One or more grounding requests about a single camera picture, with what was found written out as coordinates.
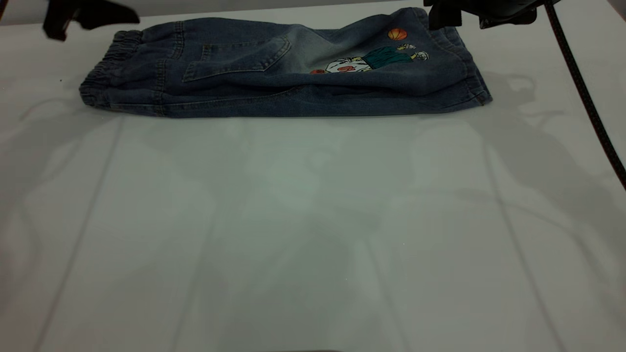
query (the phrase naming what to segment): red basketball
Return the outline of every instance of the red basketball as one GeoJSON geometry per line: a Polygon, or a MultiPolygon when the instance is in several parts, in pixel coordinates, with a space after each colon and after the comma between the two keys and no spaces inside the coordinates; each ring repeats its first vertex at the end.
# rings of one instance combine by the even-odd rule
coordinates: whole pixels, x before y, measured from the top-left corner
{"type": "Polygon", "coordinates": [[[394,28],[390,30],[389,33],[387,33],[387,35],[389,36],[389,39],[391,40],[402,40],[402,39],[405,39],[408,34],[402,28],[394,28]]]}

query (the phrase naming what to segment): black cable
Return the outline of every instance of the black cable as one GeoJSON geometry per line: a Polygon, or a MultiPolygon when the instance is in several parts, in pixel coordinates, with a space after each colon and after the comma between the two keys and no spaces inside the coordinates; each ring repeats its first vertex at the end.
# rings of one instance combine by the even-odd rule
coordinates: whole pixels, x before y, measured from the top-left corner
{"type": "Polygon", "coordinates": [[[563,28],[561,27],[561,23],[557,17],[557,12],[554,10],[554,4],[551,0],[548,0],[545,2],[545,7],[546,12],[548,13],[548,19],[550,19],[550,24],[552,25],[552,30],[554,31],[554,35],[557,37],[559,47],[561,47],[563,58],[565,58],[567,68],[570,69],[570,74],[574,80],[580,99],[583,101],[589,120],[591,120],[595,134],[598,136],[600,144],[604,149],[604,153],[607,155],[608,161],[611,163],[617,178],[626,190],[626,169],[624,169],[624,165],[622,164],[620,157],[617,155],[617,152],[613,147],[613,143],[608,137],[607,131],[604,129],[604,124],[600,119],[600,115],[598,115],[598,111],[595,109],[595,105],[593,104],[591,95],[587,90],[587,85],[583,80],[583,76],[580,74],[580,70],[578,69],[578,65],[576,64],[570,45],[567,43],[567,39],[565,39],[563,28]]]}

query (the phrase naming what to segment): cartoon print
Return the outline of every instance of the cartoon print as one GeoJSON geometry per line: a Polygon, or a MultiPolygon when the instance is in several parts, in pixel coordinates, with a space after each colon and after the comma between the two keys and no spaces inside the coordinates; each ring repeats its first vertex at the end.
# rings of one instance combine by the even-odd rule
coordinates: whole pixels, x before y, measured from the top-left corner
{"type": "Polygon", "coordinates": [[[398,47],[384,46],[382,48],[370,51],[367,55],[363,57],[341,58],[335,60],[329,63],[326,66],[325,70],[313,70],[311,71],[311,74],[316,75],[321,73],[365,72],[391,65],[393,63],[410,63],[413,62],[413,60],[415,60],[416,58],[419,60],[428,60],[429,58],[427,52],[425,51],[417,51],[412,55],[406,53],[398,53],[398,51],[407,49],[415,49],[415,45],[402,44],[398,47]]]}
{"type": "Polygon", "coordinates": [[[387,33],[387,36],[391,40],[403,40],[408,36],[408,33],[402,28],[394,28],[387,33]]]}

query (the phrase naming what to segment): blue denim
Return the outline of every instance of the blue denim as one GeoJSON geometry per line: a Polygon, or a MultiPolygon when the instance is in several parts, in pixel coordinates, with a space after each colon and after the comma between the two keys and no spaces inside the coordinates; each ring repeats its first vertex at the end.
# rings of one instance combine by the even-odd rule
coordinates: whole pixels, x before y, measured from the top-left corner
{"type": "Polygon", "coordinates": [[[447,113],[491,101],[454,28],[406,8],[342,29],[223,18],[115,34],[85,104],[172,118],[447,113]]]}

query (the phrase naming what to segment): white table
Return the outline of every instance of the white table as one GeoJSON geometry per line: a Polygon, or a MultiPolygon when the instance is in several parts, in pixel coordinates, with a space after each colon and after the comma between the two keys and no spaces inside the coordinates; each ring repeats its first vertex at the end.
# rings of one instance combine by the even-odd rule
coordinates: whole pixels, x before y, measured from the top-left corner
{"type": "MultiPolygon", "coordinates": [[[[420,5],[219,16],[338,28],[420,5]]],[[[626,23],[557,11],[626,155],[626,23]]],[[[0,350],[624,351],[626,194],[545,12],[464,23],[492,104],[363,120],[96,111],[78,85],[134,26],[1,27],[0,350]]]]}

